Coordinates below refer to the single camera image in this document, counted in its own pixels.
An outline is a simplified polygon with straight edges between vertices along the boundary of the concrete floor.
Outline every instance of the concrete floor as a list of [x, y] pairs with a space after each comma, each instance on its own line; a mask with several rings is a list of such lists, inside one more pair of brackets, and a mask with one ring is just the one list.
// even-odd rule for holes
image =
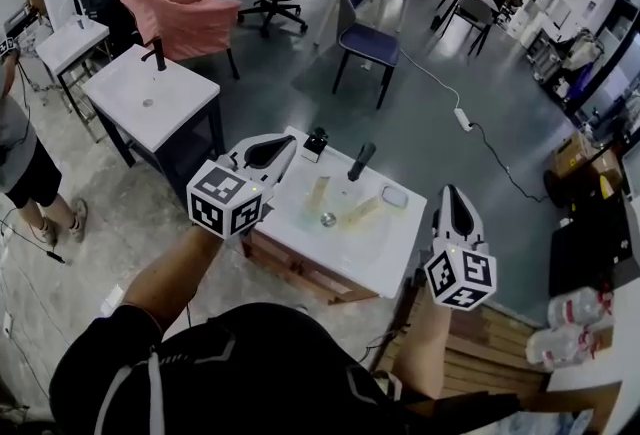
[[[249, 6], [253, 0], [243, 1]], [[271, 38], [265, 40], [256, 30], [260, 16], [247, 17], [233, 37], [240, 81], [231, 78], [224, 53], [188, 64], [221, 85], [227, 144], [287, 125], [301, 130], [320, 125], [332, 146], [354, 157], [362, 143], [375, 142], [378, 151], [371, 166], [428, 199], [410, 269], [418, 263], [417, 251], [430, 243], [439, 190], [447, 183], [459, 186], [481, 213], [498, 259], [496, 302], [543, 321], [550, 238], [556, 226], [552, 205], [523, 198], [482, 145], [477, 130], [462, 131], [452, 113], [455, 97], [405, 58], [380, 111], [375, 104], [382, 70], [374, 65], [367, 72], [358, 59], [347, 65], [339, 92], [332, 96], [341, 58], [334, 45], [335, 22], [330, 22], [319, 48], [312, 44], [329, 1], [300, 0], [310, 27], [305, 36], [299, 34], [299, 25], [277, 18]], [[523, 50], [501, 30], [492, 31], [477, 59], [467, 60], [472, 38], [462, 21], [454, 21], [447, 35], [435, 41], [429, 24], [438, 1], [410, 1], [400, 35], [403, 49], [460, 92], [461, 106], [484, 126], [517, 181], [542, 195], [544, 163], [571, 125], [533, 81]], [[399, 9], [396, 0], [388, 0], [383, 29], [392, 31]], [[45, 84], [42, 71], [35, 69], [36, 64], [29, 64], [27, 72]], [[32, 122], [63, 172], [62, 193], [83, 196], [90, 206], [85, 242], [63, 239], [57, 248], [68, 266], [15, 235], [0, 249], [0, 309], [14, 317], [12, 339], [0, 337], [0, 376], [21, 402], [41, 406], [68, 345], [92, 319], [110, 310], [118, 291], [168, 248], [189, 221], [155, 170], [144, 163], [128, 169], [106, 138], [94, 144], [57, 96], [52, 95], [46, 107], [34, 94], [30, 99]], [[99, 123], [94, 124], [103, 134]], [[0, 212], [9, 207], [0, 199]], [[8, 223], [29, 234], [15, 213]], [[259, 300], [307, 305], [356, 358], [369, 340], [384, 332], [395, 304], [378, 299], [327, 307], [247, 262], [231, 244], [205, 277], [192, 302], [192, 318], [198, 323]], [[172, 332], [184, 327], [183, 315]]]

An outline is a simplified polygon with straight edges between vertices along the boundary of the cardboard box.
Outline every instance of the cardboard box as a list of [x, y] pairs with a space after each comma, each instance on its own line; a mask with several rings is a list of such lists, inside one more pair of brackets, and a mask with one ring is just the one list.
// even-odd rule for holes
[[589, 140], [576, 131], [555, 152], [556, 174], [560, 179], [567, 177], [596, 153]]
[[614, 191], [618, 191], [621, 188], [623, 178], [622, 169], [620, 168], [618, 158], [611, 149], [595, 160], [591, 164], [591, 168], [593, 168], [598, 175], [605, 176]]

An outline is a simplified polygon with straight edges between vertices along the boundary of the pink chair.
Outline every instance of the pink chair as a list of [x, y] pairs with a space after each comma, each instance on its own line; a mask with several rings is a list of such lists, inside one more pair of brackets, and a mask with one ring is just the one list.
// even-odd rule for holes
[[164, 54], [184, 60], [226, 50], [233, 77], [239, 79], [231, 54], [231, 27], [238, 0], [120, 0], [133, 14], [145, 46], [161, 39]]

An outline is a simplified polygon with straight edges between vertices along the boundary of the power cable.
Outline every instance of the power cable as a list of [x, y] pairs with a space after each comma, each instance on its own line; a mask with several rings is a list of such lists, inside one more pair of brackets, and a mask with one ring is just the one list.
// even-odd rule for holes
[[11, 229], [16, 236], [22, 238], [23, 240], [25, 240], [30, 245], [33, 245], [34, 247], [40, 249], [40, 251], [44, 252], [48, 257], [50, 257], [54, 261], [58, 261], [59, 263], [66, 264], [65, 260], [62, 257], [60, 257], [58, 254], [56, 254], [55, 252], [52, 252], [51, 250], [46, 250], [46, 249], [42, 248], [40, 245], [38, 245], [37, 243], [34, 243], [29, 238], [24, 237], [22, 234], [17, 232], [13, 227], [11, 227], [10, 225], [6, 224], [5, 222], [0, 222], [0, 224], [2, 224], [3, 227], [8, 227], [9, 229]]
[[480, 132], [482, 133], [482, 141], [484, 142], [484, 144], [487, 146], [487, 148], [492, 152], [493, 156], [496, 158], [496, 161], [498, 162], [498, 165], [500, 165], [500, 168], [502, 168], [502, 170], [504, 170], [505, 174], [507, 174], [507, 177], [509, 178], [509, 181], [511, 181], [511, 184], [513, 184], [516, 188], [518, 188], [518, 190], [520, 190], [520, 193], [522, 193], [522, 195], [527, 198], [527, 199], [531, 199], [531, 200], [535, 200], [538, 204], [542, 204], [545, 200], [549, 199], [548, 195], [545, 195], [542, 198], [538, 198], [535, 195], [529, 195], [527, 192], [525, 192], [518, 183], [516, 183], [513, 180], [513, 177], [511, 176], [511, 172], [509, 170], [509, 167], [507, 167], [502, 160], [500, 159], [500, 156], [498, 156], [498, 153], [496, 152], [496, 150], [491, 146], [491, 144], [487, 141], [487, 136], [484, 133], [484, 129], [482, 128], [482, 126], [480, 124], [478, 124], [477, 122], [470, 122], [469, 123], [471, 125], [471, 127], [477, 127]]
[[433, 80], [437, 81], [440, 86], [442, 88], [446, 88], [447, 90], [453, 92], [456, 95], [456, 107], [454, 108], [454, 110], [458, 109], [458, 106], [460, 106], [460, 94], [457, 92], [457, 90], [455, 88], [451, 88], [448, 85], [445, 85], [442, 81], [440, 81], [436, 76], [434, 76], [431, 72], [429, 72], [427, 69], [425, 69], [424, 67], [422, 67], [422, 65], [419, 65], [418, 63], [415, 62], [415, 60], [413, 58], [411, 58], [407, 53], [405, 53], [404, 49], [400, 49], [400, 52], [405, 56], [405, 58], [407, 60], [409, 60], [413, 65], [415, 65], [418, 69], [420, 69], [422, 72], [424, 72], [425, 74], [429, 75], [429, 77], [431, 77]]
[[[402, 328], [406, 328], [406, 327], [409, 327], [409, 326], [410, 325], [407, 323]], [[371, 341], [369, 341], [367, 343], [367, 346], [365, 347], [364, 355], [362, 356], [362, 358], [360, 360], [358, 360], [358, 364], [361, 364], [362, 362], [364, 362], [367, 359], [367, 357], [369, 356], [369, 353], [371, 352], [371, 350], [375, 350], [376, 348], [380, 348], [381, 346], [384, 346], [388, 342], [393, 341], [397, 337], [397, 335], [400, 333], [402, 328], [398, 328], [396, 330], [389, 330], [388, 332], [385, 332], [384, 334], [379, 335], [378, 337], [374, 337], [373, 339], [371, 339]], [[380, 344], [376, 344], [375, 346], [371, 346], [371, 344], [376, 342], [378, 339], [382, 339], [382, 342]]]
[[[409, 60], [413, 65], [415, 65], [418, 69], [420, 69], [422, 72], [424, 72], [425, 74], [427, 74], [430, 78], [432, 78], [433, 80], [435, 80], [440, 86], [442, 86], [443, 88], [445, 88], [446, 90], [449, 90], [451, 92], [453, 92], [456, 96], [456, 106], [454, 109], [458, 109], [460, 106], [460, 94], [458, 93], [458, 91], [455, 88], [451, 88], [448, 85], [445, 85], [442, 81], [440, 81], [440, 79], [438, 79], [433, 73], [431, 73], [430, 71], [428, 71], [427, 69], [425, 69], [424, 67], [422, 67], [421, 65], [419, 65], [418, 63], [416, 63], [416, 61], [411, 58], [405, 51], [404, 49], [400, 49], [400, 52], [407, 58], [407, 60]], [[480, 124], [478, 124], [477, 122], [469, 122], [469, 125], [473, 128], [473, 127], [477, 127], [478, 129], [480, 129], [480, 132], [482, 133], [482, 141], [484, 142], [485, 146], [491, 151], [491, 153], [493, 154], [493, 156], [495, 157], [496, 161], [498, 162], [498, 165], [500, 165], [500, 168], [502, 168], [502, 170], [505, 172], [505, 174], [507, 174], [507, 177], [509, 178], [509, 181], [511, 181], [511, 184], [513, 184], [519, 191], [520, 193], [522, 193], [522, 195], [527, 198], [527, 199], [531, 199], [531, 200], [535, 200], [538, 204], [542, 204], [542, 202], [544, 202], [545, 200], [549, 199], [548, 195], [545, 195], [542, 198], [538, 198], [535, 195], [530, 195], [527, 192], [525, 192], [522, 187], [515, 182], [515, 180], [513, 179], [513, 177], [511, 176], [511, 171], [509, 170], [509, 167], [507, 167], [502, 160], [500, 159], [500, 156], [498, 156], [498, 153], [496, 152], [496, 150], [491, 146], [491, 144], [488, 142], [487, 140], [487, 136], [484, 132], [484, 129], [482, 128], [482, 126]]]

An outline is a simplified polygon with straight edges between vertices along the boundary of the plastic bottle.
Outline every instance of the plastic bottle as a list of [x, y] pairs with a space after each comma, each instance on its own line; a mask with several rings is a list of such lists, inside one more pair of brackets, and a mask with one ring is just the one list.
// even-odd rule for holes
[[553, 371], [584, 362], [592, 354], [593, 346], [589, 329], [574, 323], [540, 330], [527, 341], [527, 361]]
[[600, 293], [590, 287], [556, 296], [551, 299], [547, 309], [549, 326], [556, 328], [567, 323], [592, 325], [610, 312], [611, 298], [610, 293]]

